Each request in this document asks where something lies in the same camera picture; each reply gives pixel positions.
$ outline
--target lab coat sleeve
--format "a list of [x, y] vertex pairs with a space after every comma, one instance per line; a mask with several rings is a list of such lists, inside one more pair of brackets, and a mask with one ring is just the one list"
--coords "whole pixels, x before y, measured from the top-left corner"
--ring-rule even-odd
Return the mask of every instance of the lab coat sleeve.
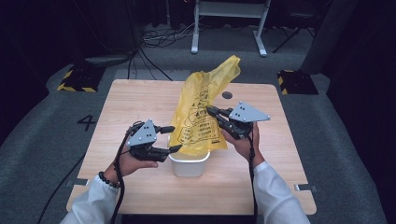
[[309, 223], [298, 199], [267, 161], [254, 168], [253, 188], [265, 224]]
[[118, 189], [110, 187], [97, 175], [89, 189], [79, 195], [61, 224], [108, 223], [116, 207]]

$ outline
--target metal stand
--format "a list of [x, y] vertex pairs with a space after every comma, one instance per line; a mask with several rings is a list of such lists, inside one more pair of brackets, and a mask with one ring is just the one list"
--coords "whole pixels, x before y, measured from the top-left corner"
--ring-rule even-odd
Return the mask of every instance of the metal stand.
[[226, 2], [205, 2], [196, 0], [195, 5], [195, 25], [192, 36], [191, 53], [198, 52], [199, 40], [199, 16], [220, 16], [220, 17], [243, 17], [243, 18], [261, 18], [259, 29], [253, 31], [259, 53], [262, 57], [267, 56], [264, 44], [262, 43], [262, 28], [267, 18], [268, 9], [271, 0], [266, 0], [265, 4], [243, 4], [243, 3], [226, 3]]

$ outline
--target white plastic container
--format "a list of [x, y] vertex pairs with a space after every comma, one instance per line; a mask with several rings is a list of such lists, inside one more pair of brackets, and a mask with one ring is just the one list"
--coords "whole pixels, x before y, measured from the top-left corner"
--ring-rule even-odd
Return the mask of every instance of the white plastic container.
[[169, 154], [172, 161], [172, 168], [175, 176], [197, 177], [201, 176], [205, 170], [206, 160], [210, 152], [202, 156], [189, 156], [180, 152]]

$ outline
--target chair leg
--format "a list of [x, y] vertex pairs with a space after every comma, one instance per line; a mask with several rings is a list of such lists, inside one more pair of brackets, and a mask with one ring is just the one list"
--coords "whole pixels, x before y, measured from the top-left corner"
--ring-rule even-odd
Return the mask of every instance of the chair leg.
[[295, 35], [297, 35], [300, 32], [301, 28], [298, 28], [296, 31], [294, 31], [293, 34], [291, 34], [285, 41], [283, 41], [282, 44], [279, 45], [279, 47], [277, 47], [276, 49], [274, 49], [273, 53], [276, 53], [280, 48], [282, 48], [282, 46], [284, 46], [292, 37], [294, 37]]

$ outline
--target wooden table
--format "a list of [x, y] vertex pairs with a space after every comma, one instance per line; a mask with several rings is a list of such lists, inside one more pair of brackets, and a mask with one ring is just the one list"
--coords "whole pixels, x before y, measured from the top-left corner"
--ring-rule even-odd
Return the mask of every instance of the wooden table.
[[[183, 82], [115, 80], [96, 125], [78, 178], [93, 179], [113, 161], [125, 131], [135, 121], [153, 119], [168, 126], [178, 104]], [[294, 144], [276, 88], [264, 84], [230, 83], [230, 100], [219, 95], [214, 105], [234, 106], [244, 101], [269, 114], [271, 120], [259, 122], [260, 150], [264, 158], [288, 183], [308, 215], [317, 208], [311, 191], [295, 191], [294, 184], [306, 184], [304, 168]], [[156, 147], [167, 147], [168, 134], [158, 134]], [[121, 214], [168, 215], [252, 215], [253, 198], [248, 163], [234, 150], [212, 151], [200, 177], [176, 177], [167, 159], [157, 169], [141, 169], [124, 177], [125, 195]], [[67, 210], [73, 200], [87, 190], [73, 187]]]

